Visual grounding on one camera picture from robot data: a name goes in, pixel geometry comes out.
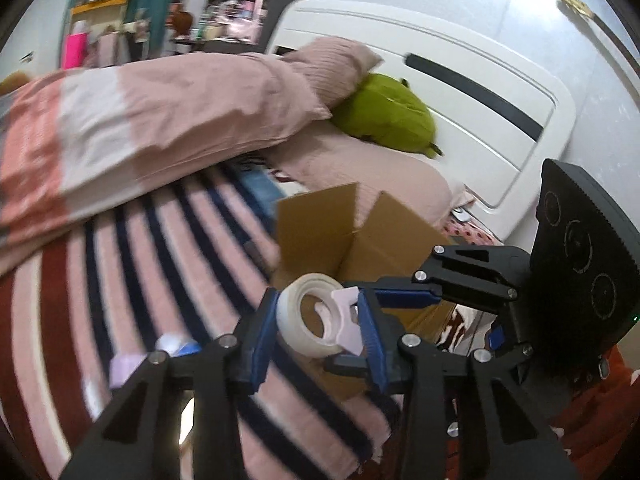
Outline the red sleeve forearm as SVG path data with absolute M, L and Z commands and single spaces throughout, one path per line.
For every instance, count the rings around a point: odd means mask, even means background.
M 583 479 L 604 473 L 639 420 L 639 371 L 627 366 L 617 346 L 606 357 L 608 377 L 574 396 L 551 421 Z

